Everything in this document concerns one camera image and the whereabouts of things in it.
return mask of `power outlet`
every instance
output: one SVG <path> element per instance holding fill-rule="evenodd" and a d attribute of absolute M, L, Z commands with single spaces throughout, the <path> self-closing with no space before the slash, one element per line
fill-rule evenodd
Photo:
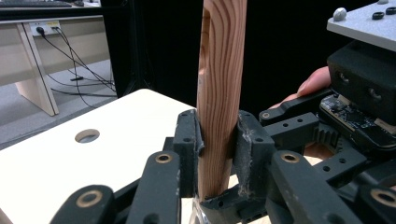
<path fill-rule="evenodd" d="M 59 21 L 34 21 L 34 22 L 30 22 L 29 25 L 30 25 L 30 29 L 32 30 L 33 36 L 41 35 L 37 31 L 37 27 L 43 28 L 45 35 L 58 34 L 58 32 L 55 29 L 52 29 L 52 27 L 61 28 L 61 24 L 59 23 Z"/>

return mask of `black cable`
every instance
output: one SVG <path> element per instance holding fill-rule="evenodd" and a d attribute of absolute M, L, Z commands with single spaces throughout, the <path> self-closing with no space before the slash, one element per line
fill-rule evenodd
<path fill-rule="evenodd" d="M 57 91 L 59 93 L 67 95 L 84 95 L 84 96 L 97 96 L 97 97 L 117 97 L 117 95 L 105 95 L 105 94 L 92 94 L 92 93 L 81 93 L 81 92 L 70 92 L 70 91 Z"/>
<path fill-rule="evenodd" d="M 68 40 L 67 40 L 66 35 L 64 34 L 64 31 L 63 31 L 61 28 L 59 28 L 59 27 L 54 27 L 54 29 L 57 31 L 57 33 L 58 33 L 59 35 L 61 35 L 61 37 L 64 39 L 64 42 L 66 42 L 66 44 L 71 48 L 71 46 L 68 44 Z M 87 69 L 88 71 L 90 71 L 98 80 L 106 81 L 104 78 L 102 78 L 101 76 L 99 76 L 98 74 L 96 74 L 95 72 L 93 72 L 93 71 L 87 66 L 87 64 L 85 64 L 85 63 L 81 60 L 81 58 L 79 58 L 78 54 L 77 54 L 72 48 L 71 48 L 71 50 L 72 50 L 73 53 L 78 57 L 78 59 L 81 61 L 81 63 L 82 63 L 81 66 L 83 66 L 85 69 Z"/>
<path fill-rule="evenodd" d="M 58 47 L 56 47 L 54 44 L 52 44 L 46 37 L 44 37 L 43 36 L 43 38 L 50 44 L 50 45 L 52 45 L 54 48 L 56 48 L 57 50 L 59 50 L 64 56 L 66 56 L 67 58 L 69 58 L 70 60 L 73 60 L 73 61 L 75 61 L 72 57 L 70 57 L 68 54 L 66 54 L 63 50 L 61 50 L 61 49 L 59 49 Z M 78 62 L 78 61 L 75 61 L 77 64 L 79 64 L 80 66 L 82 66 L 82 67 L 84 67 L 85 69 L 87 69 L 88 71 L 90 71 L 95 77 L 100 77 L 99 75 L 97 75 L 95 72 L 93 72 L 85 63 L 83 63 L 83 62 Z"/>
<path fill-rule="evenodd" d="M 70 71 L 70 70 L 68 70 L 68 71 L 69 71 L 70 73 L 72 73 L 72 74 L 75 75 L 75 77 L 76 77 L 76 78 L 75 78 L 75 80 L 76 80 L 76 87 L 77 87 L 77 89 L 78 89 L 78 93 L 63 92 L 63 91 L 57 91 L 57 92 L 61 92 L 61 93 L 65 93 L 65 94 L 79 95 L 79 96 L 81 97 L 81 100 L 84 102 L 84 104 L 87 105 L 87 106 L 90 106 L 90 107 L 94 107 L 94 106 L 89 105 L 89 104 L 84 100 L 84 98 L 82 97 L 83 95 L 84 95 L 84 96 L 114 97 L 114 96 L 112 96 L 112 95 L 88 94 L 88 93 L 81 93 L 81 92 L 80 92 L 80 90 L 79 90 L 79 86 L 80 86 L 80 85 L 78 85 L 78 77 L 82 77 L 82 76 L 79 76 L 79 75 L 78 75 L 76 63 L 79 64 L 79 65 L 81 65 L 83 68 L 87 69 L 88 71 L 90 71 L 90 72 L 97 78 L 97 80 L 92 79 L 93 81 L 99 81 L 99 82 L 101 82 L 103 85 L 105 85 L 105 86 L 107 86 L 108 88 L 110 88 L 112 91 L 115 91 L 115 90 L 113 90 L 113 88 L 112 88 L 112 86 L 114 86 L 114 84 L 113 84 L 112 82 L 108 82 L 108 81 L 105 80 L 104 78 L 100 77 L 98 74 L 94 73 L 94 72 L 87 66 L 87 64 L 85 64 L 85 63 L 81 60 L 81 58 L 79 58 L 79 56 L 76 54 L 76 52 L 75 52 L 75 51 L 73 50 L 73 48 L 71 47 L 71 45 L 70 45 L 70 43 L 69 43 L 69 41 L 68 41 L 68 39 L 67 39 L 67 36 L 64 34 L 64 32 L 63 32 L 59 27 L 54 27 L 53 29 L 57 31 L 57 33 L 58 33 L 58 34 L 61 36 L 61 38 L 64 40 L 64 43 L 69 47 L 70 56 L 67 55 L 67 54 L 66 54 L 64 51 L 62 51 L 61 49 L 59 49 L 58 47 L 56 47 L 55 45 L 53 45 L 43 34 L 42 34 L 42 36 L 43 36 L 43 38 L 44 38 L 48 43 L 50 43 L 53 47 L 55 47 L 57 50 L 59 50 L 61 53 L 63 53 L 66 57 L 68 57 L 69 59 L 72 60 L 73 65 L 74 65 L 74 73 L 73 73 L 72 71 Z M 80 63 L 79 63 L 78 61 L 75 60 L 74 55 L 77 56 L 77 58 L 80 60 Z M 53 77 L 51 77 L 51 76 L 49 76 L 49 77 L 52 78 L 54 81 L 56 81 L 56 82 L 62 84 L 62 85 L 67 85 L 67 84 L 64 84 L 64 83 L 61 83 L 61 82 L 55 80 L 55 79 L 54 79 Z"/>
<path fill-rule="evenodd" d="M 51 75 L 47 75 L 47 76 L 49 76 L 49 78 L 51 78 L 54 82 L 56 82 L 56 83 L 58 83 L 58 84 L 61 84 L 61 85 L 63 85 L 63 86 L 69 86 L 69 87 L 76 87 L 76 85 L 71 85 L 71 84 L 66 84 L 66 83 L 62 83 L 62 82 L 60 82 L 60 81 L 58 81 L 58 80 L 56 80 L 54 77 L 52 77 Z M 99 85 L 102 85 L 101 83 L 90 83 L 90 84 L 79 84 L 79 86 L 80 87 L 83 87 L 83 86 L 99 86 Z"/>

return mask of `wood grain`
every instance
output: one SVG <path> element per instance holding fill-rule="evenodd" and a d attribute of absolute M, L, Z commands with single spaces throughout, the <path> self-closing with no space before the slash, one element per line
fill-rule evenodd
<path fill-rule="evenodd" d="M 204 0 L 197 116 L 205 149 L 198 160 L 200 201 L 227 189 L 238 118 L 247 0 Z"/>

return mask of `table hole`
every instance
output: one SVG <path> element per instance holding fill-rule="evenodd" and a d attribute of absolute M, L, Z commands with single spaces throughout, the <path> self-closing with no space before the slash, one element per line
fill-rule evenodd
<path fill-rule="evenodd" d="M 95 129 L 87 129 L 82 132 L 79 132 L 76 135 L 75 140 L 78 143 L 90 143 L 96 140 L 99 137 L 99 135 L 100 135 L 99 131 Z"/>

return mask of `metal screw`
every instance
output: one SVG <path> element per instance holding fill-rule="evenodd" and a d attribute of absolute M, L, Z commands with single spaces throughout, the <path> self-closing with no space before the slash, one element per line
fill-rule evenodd
<path fill-rule="evenodd" d="M 334 21 L 344 21 L 347 17 L 347 10 L 343 7 L 337 8 L 332 14 L 332 19 Z"/>

